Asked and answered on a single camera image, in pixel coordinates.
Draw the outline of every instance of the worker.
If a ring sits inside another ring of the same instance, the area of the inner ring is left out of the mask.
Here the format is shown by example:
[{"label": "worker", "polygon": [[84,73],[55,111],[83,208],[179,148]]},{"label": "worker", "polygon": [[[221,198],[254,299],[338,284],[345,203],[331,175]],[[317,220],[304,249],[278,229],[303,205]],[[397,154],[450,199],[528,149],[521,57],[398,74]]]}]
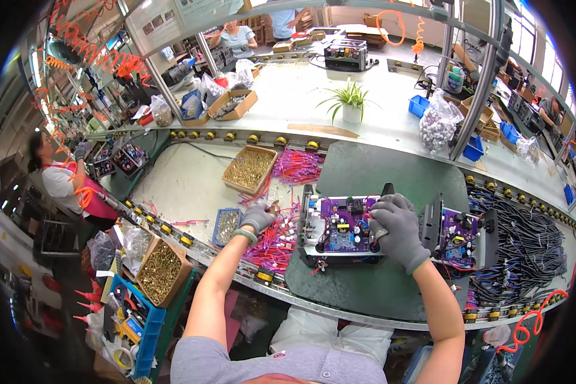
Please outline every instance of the worker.
[{"label": "worker", "polygon": [[550,133],[558,132],[561,114],[565,111],[563,106],[559,104],[554,96],[542,98],[538,105],[540,106],[540,116],[546,123],[546,129]]},{"label": "worker", "polygon": [[[49,196],[74,213],[80,214],[85,221],[100,227],[101,230],[107,230],[115,224],[115,220],[118,218],[117,212],[94,192],[90,204],[84,209],[78,203],[78,194],[74,194],[77,189],[82,187],[91,187],[97,192],[104,191],[85,173],[86,148],[82,144],[80,143],[74,152],[77,167],[75,168],[74,164],[62,166],[63,163],[53,159],[54,149],[49,136],[45,132],[34,132],[28,141],[31,159],[28,162],[28,172],[41,170],[43,185]],[[83,180],[81,178],[71,179],[75,169],[77,175],[84,177]]]},{"label": "worker", "polygon": [[209,43],[214,47],[222,43],[225,47],[233,49],[235,58],[247,58],[253,56],[253,48],[258,48],[254,40],[254,32],[247,25],[237,25],[237,21],[229,21],[225,30],[219,36],[213,37]]},{"label": "worker", "polygon": [[459,29],[456,36],[458,44],[453,44],[453,59],[459,62],[463,68],[469,70],[469,78],[476,81],[480,78],[480,65],[484,62],[484,48],[486,41]]},{"label": "worker", "polygon": [[[230,360],[224,299],[241,255],[275,220],[265,207],[246,210],[241,227],[201,278],[172,358],[171,383],[385,383],[382,367],[392,329],[351,324],[337,332],[336,318],[295,307],[271,340],[272,354]],[[387,262],[414,277],[434,341],[416,382],[456,384],[465,347],[461,309],[420,242],[414,205],[394,194],[381,197],[372,208],[371,232]]]},{"label": "worker", "polygon": [[304,16],[304,8],[284,9],[283,11],[271,12],[267,16],[267,23],[273,26],[273,37],[275,42],[286,41],[292,38],[299,20]]}]

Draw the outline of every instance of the spider plant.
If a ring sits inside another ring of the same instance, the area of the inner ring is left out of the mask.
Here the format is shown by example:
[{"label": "spider plant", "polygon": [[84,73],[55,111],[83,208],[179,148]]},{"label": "spider plant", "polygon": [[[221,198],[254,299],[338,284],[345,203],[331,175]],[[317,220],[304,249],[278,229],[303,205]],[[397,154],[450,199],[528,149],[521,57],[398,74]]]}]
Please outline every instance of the spider plant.
[{"label": "spider plant", "polygon": [[316,108],[318,108],[320,105],[322,105],[324,103],[327,103],[328,101],[334,101],[335,102],[327,110],[327,113],[329,113],[330,110],[334,108],[333,115],[331,116],[331,119],[330,119],[331,124],[333,124],[335,122],[335,115],[339,111],[339,108],[341,108],[342,106],[350,106],[354,109],[360,110],[361,111],[361,124],[363,122],[363,115],[365,112],[365,110],[364,110],[365,109],[365,102],[370,101],[379,107],[379,105],[376,102],[365,99],[365,96],[367,96],[369,91],[363,92],[361,90],[361,87],[356,86],[356,81],[350,82],[350,78],[348,78],[347,85],[345,88],[338,88],[338,89],[324,88],[324,89],[333,92],[334,96],[322,101],[321,103],[316,105]]}]

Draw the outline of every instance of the fan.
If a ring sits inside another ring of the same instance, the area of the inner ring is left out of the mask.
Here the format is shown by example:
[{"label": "fan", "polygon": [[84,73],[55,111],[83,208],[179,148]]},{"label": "fan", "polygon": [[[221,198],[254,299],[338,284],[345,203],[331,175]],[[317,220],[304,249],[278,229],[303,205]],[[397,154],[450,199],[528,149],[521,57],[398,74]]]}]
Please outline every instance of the fan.
[{"label": "fan", "polygon": [[55,57],[58,60],[70,65],[77,65],[81,62],[81,57],[73,52],[72,48],[66,45],[65,42],[61,40],[56,40],[51,38],[47,42],[47,53]]}]

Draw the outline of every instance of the plastic bottle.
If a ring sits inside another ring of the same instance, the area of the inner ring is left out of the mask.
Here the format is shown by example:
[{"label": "plastic bottle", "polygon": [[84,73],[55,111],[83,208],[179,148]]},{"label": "plastic bottle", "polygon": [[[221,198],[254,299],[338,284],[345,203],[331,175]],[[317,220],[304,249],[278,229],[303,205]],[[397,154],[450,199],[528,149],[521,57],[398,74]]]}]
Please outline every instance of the plastic bottle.
[{"label": "plastic bottle", "polygon": [[465,81],[465,72],[457,65],[448,70],[446,76],[446,88],[452,93],[461,93]]},{"label": "plastic bottle", "polygon": [[510,327],[507,324],[496,326],[493,329],[489,329],[482,335],[482,340],[494,347],[505,344],[510,338]]}]

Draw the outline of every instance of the gloved hand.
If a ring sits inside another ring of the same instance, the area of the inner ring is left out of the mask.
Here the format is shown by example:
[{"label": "gloved hand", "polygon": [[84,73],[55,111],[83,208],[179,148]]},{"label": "gloved hand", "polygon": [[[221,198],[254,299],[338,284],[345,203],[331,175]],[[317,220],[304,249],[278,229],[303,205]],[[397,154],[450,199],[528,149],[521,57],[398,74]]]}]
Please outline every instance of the gloved hand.
[{"label": "gloved hand", "polygon": [[369,212],[369,228],[387,257],[401,264],[411,275],[431,252],[418,238],[418,218],[414,204],[400,194],[385,195]]},{"label": "gloved hand", "polygon": [[471,78],[472,81],[476,81],[480,79],[480,72],[478,72],[477,69],[473,70],[473,71],[469,71],[469,77]]},{"label": "gloved hand", "polygon": [[85,152],[89,151],[92,149],[92,143],[88,142],[88,141],[83,141],[80,142],[79,144],[77,144],[77,147],[75,148],[75,161],[79,161],[79,159],[84,158],[85,157]]},{"label": "gloved hand", "polygon": [[267,204],[258,204],[246,209],[243,220],[241,221],[241,226],[252,226],[254,234],[260,234],[263,229],[275,221],[275,216],[265,212],[267,207]]}]

